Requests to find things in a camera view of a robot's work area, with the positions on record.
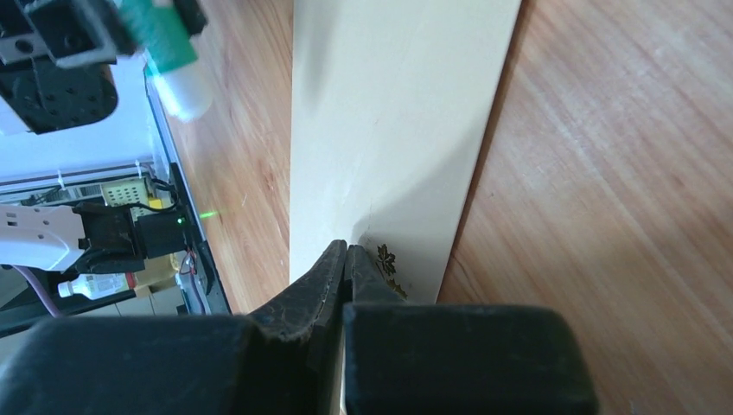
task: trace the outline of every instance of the white bottle cap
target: white bottle cap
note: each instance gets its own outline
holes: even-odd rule
[[[188,122],[208,110],[211,86],[199,62],[153,76],[153,85],[168,114]]]
[[[63,297],[70,297],[73,295],[73,287],[71,283],[59,283],[59,295]]]

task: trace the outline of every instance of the green object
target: green object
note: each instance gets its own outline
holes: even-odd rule
[[[117,0],[122,23],[148,55],[147,76],[173,71],[198,59],[188,32],[170,1]]]

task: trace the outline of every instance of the plastic bottle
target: plastic bottle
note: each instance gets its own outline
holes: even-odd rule
[[[137,284],[132,272],[119,274],[80,274],[74,281],[60,283],[59,295],[70,297],[81,294],[90,300],[111,296],[135,288]]]
[[[213,97],[208,78],[172,0],[115,0],[132,38],[145,48],[145,75],[168,113],[182,121],[203,115]]]

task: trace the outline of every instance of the white board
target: white board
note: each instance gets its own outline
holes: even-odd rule
[[[519,3],[296,0],[291,282],[345,239],[436,301]]]

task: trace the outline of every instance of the wood grain surface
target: wood grain surface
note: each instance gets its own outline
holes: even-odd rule
[[[291,0],[202,0],[172,125],[232,307],[288,280]],[[604,413],[733,412],[733,6],[527,2],[440,301],[569,321]]]

